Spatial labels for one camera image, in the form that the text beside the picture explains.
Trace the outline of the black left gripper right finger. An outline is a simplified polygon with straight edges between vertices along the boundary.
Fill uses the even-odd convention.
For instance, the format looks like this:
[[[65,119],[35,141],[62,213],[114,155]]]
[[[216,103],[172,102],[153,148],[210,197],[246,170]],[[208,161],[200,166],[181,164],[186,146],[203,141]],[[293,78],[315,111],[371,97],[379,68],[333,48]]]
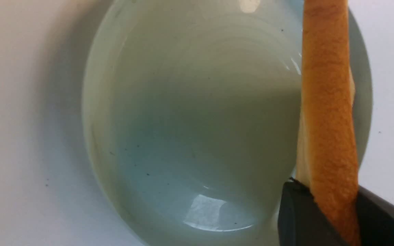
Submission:
[[[357,216],[362,246],[394,246],[394,205],[360,187]]]

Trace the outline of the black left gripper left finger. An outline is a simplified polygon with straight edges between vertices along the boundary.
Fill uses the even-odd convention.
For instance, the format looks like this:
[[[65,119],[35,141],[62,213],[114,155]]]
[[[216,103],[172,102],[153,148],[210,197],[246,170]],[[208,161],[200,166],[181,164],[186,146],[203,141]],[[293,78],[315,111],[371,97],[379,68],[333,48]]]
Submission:
[[[347,246],[317,207],[308,187],[294,178],[283,184],[278,236],[280,246]]]

